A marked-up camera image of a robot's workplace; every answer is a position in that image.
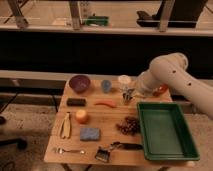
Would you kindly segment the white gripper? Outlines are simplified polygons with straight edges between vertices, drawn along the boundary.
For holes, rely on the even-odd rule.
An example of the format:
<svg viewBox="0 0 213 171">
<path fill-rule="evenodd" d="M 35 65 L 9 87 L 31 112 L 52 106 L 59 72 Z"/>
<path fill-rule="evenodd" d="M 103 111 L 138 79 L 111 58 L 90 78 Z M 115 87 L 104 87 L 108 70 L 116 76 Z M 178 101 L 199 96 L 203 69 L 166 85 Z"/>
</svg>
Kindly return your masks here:
<svg viewBox="0 0 213 171">
<path fill-rule="evenodd" d="M 134 88 L 138 93 L 140 93 L 144 97 L 148 97 L 150 95 L 149 89 L 144 85 L 144 83 L 139 78 L 135 80 Z"/>
</svg>

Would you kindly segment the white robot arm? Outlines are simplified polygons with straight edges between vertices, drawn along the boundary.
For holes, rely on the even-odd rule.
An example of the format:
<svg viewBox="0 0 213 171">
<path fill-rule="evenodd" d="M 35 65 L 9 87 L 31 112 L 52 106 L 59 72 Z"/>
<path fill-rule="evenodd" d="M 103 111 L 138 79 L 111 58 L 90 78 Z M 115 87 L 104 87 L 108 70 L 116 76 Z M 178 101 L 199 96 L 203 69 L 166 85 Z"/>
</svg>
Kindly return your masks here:
<svg viewBox="0 0 213 171">
<path fill-rule="evenodd" d="M 160 85 L 166 84 L 213 120 L 213 87 L 188 74 L 187 67 L 188 59 L 182 53 L 156 57 L 150 62 L 149 69 L 136 78 L 135 89 L 149 96 Z"/>
</svg>

